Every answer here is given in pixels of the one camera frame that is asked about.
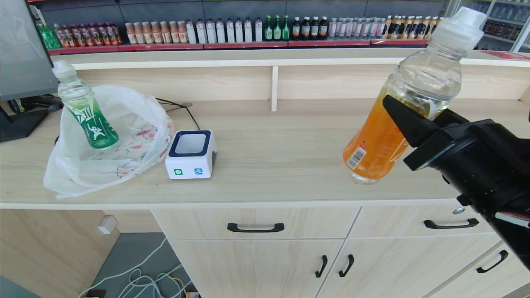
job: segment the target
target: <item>plastic bag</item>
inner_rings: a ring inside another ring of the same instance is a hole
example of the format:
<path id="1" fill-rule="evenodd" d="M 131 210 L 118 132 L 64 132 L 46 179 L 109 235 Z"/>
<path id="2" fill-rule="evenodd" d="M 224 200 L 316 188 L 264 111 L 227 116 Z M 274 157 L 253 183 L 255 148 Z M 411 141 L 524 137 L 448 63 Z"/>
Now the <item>plastic bag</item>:
<path id="1" fill-rule="evenodd" d="M 117 86 L 93 88 L 95 98 L 119 135 L 119 146 L 97 150 L 65 108 L 60 137 L 44 175 L 57 198 L 75 197 L 125 182 L 161 162 L 171 146 L 173 122 L 157 100 Z"/>

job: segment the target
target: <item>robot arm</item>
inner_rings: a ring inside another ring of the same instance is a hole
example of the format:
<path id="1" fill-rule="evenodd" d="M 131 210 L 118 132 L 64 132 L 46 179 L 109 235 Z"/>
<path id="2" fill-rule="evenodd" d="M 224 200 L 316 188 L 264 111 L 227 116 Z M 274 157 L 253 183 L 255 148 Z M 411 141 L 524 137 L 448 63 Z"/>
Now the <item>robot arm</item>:
<path id="1" fill-rule="evenodd" d="M 416 148 L 405 164 L 440 172 L 460 204 L 480 213 L 530 270 L 530 139 L 449 109 L 430 121 L 389 95 L 383 106 Z"/>

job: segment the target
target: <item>computer monitor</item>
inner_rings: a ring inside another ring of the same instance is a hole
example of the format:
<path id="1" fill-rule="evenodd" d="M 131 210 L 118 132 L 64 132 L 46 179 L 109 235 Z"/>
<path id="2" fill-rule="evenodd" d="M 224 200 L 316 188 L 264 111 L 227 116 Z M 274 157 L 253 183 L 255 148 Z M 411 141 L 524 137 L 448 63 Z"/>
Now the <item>computer monitor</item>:
<path id="1" fill-rule="evenodd" d="M 0 101 L 57 92 L 53 63 L 25 0 L 0 0 Z M 0 142 L 24 138 L 47 110 L 8 116 L 0 107 Z"/>

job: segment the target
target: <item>black handle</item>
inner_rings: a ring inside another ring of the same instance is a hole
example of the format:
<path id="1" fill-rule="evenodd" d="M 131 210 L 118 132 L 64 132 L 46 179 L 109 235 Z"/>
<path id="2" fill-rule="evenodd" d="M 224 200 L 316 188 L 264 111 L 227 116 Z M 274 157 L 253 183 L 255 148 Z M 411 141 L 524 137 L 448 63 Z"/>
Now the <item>black handle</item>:
<path id="1" fill-rule="evenodd" d="M 322 268 L 320 268 L 320 272 L 315 272 L 315 277 L 319 278 L 322 276 L 322 273 L 324 272 L 324 268 L 326 268 L 326 265 L 328 264 L 328 257 L 326 255 L 322 256 Z"/>
<path id="2" fill-rule="evenodd" d="M 348 274 L 348 271 L 350 270 L 351 265 L 354 264 L 354 261 L 355 261 L 354 256 L 353 255 L 348 255 L 348 268 L 346 268 L 346 271 L 344 271 L 344 272 L 342 272 L 342 270 L 339 271 L 339 277 L 345 277 L 346 274 Z"/>
<path id="3" fill-rule="evenodd" d="M 497 266 L 498 264 L 502 263 L 502 261 L 506 260 L 506 258 L 508 257 L 508 252 L 506 250 L 504 250 L 504 249 L 501 250 L 499 252 L 499 254 L 500 254 L 500 260 L 497 263 L 495 263 L 493 266 L 491 266 L 488 269 L 482 269 L 482 267 L 479 267 L 479 268 L 476 269 L 476 271 L 478 273 L 486 273 L 486 272 L 490 271 L 491 269 L 495 268 L 495 266 Z"/>
<path id="4" fill-rule="evenodd" d="M 237 227 L 236 223 L 228 223 L 228 226 L 226 228 L 230 232 L 234 233 L 278 233 L 285 230 L 285 226 L 283 223 L 274 224 L 274 227 L 270 230 L 241 230 Z"/>
<path id="5" fill-rule="evenodd" d="M 467 220 L 469 224 L 465 225 L 437 225 L 433 221 L 424 221 L 425 227 L 429 229 L 463 229 L 465 227 L 474 227 L 479 224 L 479 221 L 476 218 L 470 218 Z"/>

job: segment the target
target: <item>white cable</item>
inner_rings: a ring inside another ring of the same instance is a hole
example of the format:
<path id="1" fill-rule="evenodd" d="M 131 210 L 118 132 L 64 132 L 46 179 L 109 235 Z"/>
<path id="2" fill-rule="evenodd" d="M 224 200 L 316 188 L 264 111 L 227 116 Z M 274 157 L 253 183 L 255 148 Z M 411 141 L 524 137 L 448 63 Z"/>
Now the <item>white cable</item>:
<path id="1" fill-rule="evenodd" d="M 108 279 L 111 279 L 111 278 L 115 278 L 115 277 L 118 277 L 118 276 L 122 276 L 128 272 L 131 272 L 131 274 L 129 275 L 129 284 L 127 286 L 125 286 L 125 288 L 123 288 L 123 291 L 121 291 L 120 295 L 118 296 L 118 298 L 124 298 L 127 294 L 129 294 L 129 292 L 135 288 L 135 287 L 143 287 L 143 289 L 136 295 L 134 296 L 133 298 L 138 298 L 138 296 L 140 296 L 141 293 L 143 293 L 143 291 L 145 291 L 145 289 L 147 289 L 148 287 L 152 286 L 153 287 L 153 298 L 157 298 L 156 297 L 156 294 L 158 294 L 159 298 L 165 298 L 164 296 L 162 296 L 162 294 L 160 293 L 160 289 L 158 288 L 158 285 L 156 284 L 157 282 L 159 282 L 162 278 L 164 277 L 169 277 L 169 274 L 171 274 L 173 271 L 177 270 L 177 269 L 180 269 L 182 268 L 182 266 L 177 266 L 175 268 L 173 268 L 171 271 L 167 272 L 167 273 L 160 273 L 158 274 L 158 276 L 156 277 L 155 280 L 153 280 L 151 277 L 147 276 L 147 275 L 142 275 L 142 270 L 140 270 L 140 267 L 141 265 L 143 265 L 152 255 L 154 255 L 154 253 L 156 253 L 163 245 L 164 243 L 167 241 L 167 238 L 165 238 L 162 243 L 155 249 L 153 250 L 153 252 L 151 252 L 149 254 L 149 256 L 147 256 L 147 258 L 145 258 L 145 260 L 143 260 L 140 264 L 134 266 L 133 268 L 123 272 L 123 273 L 120 273 L 120 274 L 117 274 L 117 275 L 113 275 L 113 276 L 109 276 L 109 277 L 106 277 L 104 278 L 103 280 L 101 280 L 100 282 L 98 282 L 97 284 L 89 287 L 88 289 L 84 290 L 79 296 L 78 298 L 81 298 L 81 296 L 83 296 L 83 294 L 85 294 L 86 292 L 90 291 L 91 289 L 101 285 L 104 281 L 108 280 Z M 131 278 L 133 277 L 133 274 L 134 272 L 138 271 L 139 272 L 139 276 L 137 278 L 135 278 L 134 280 L 131 280 Z M 150 280 L 150 282 L 148 283 L 145 283 L 145 284 L 138 284 L 138 281 L 142 278 L 147 278 L 148 280 Z M 174 295 L 174 296 L 171 296 L 171 297 L 168 297 L 168 298 L 176 298 L 178 295 L 180 295 L 180 293 L 182 293 L 182 291 L 184 291 L 184 289 L 189 285 L 191 284 L 191 281 L 188 282 L 184 287 L 180 287 L 179 283 L 176 282 L 176 280 L 172 279 L 172 281 L 175 282 L 175 284 L 177 284 L 177 286 L 179 287 L 180 291 Z M 125 292 L 125 290 L 128 288 L 128 287 L 131 287 L 125 294 L 123 294 Z"/>

